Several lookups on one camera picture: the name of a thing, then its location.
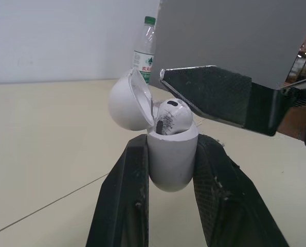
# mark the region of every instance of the gray panel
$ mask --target gray panel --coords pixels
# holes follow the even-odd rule
[[[306,34],[306,0],[161,0],[151,84],[162,68],[216,65],[270,88]]]

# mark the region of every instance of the plastic water bottle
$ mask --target plastic water bottle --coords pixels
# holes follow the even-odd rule
[[[155,21],[154,17],[145,17],[145,25],[137,38],[133,54],[132,67],[137,67],[146,83],[149,82],[155,54]]]

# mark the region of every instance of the bottle cap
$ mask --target bottle cap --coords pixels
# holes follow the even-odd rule
[[[154,17],[150,17],[150,16],[146,16],[145,17],[145,24],[148,24],[148,25],[155,25],[155,21],[156,19]]]

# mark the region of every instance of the white wall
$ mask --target white wall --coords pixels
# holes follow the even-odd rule
[[[118,78],[159,0],[0,0],[0,83]]]

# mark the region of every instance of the scratched carbon fiber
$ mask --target scratched carbon fiber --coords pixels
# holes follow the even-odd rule
[[[210,246],[220,204],[220,188],[214,180],[213,172],[208,162],[209,157],[204,151],[205,145],[204,138],[199,135],[193,182],[205,241]]]
[[[201,116],[243,126],[251,92],[251,78],[216,66],[166,69],[162,84],[185,100]]]

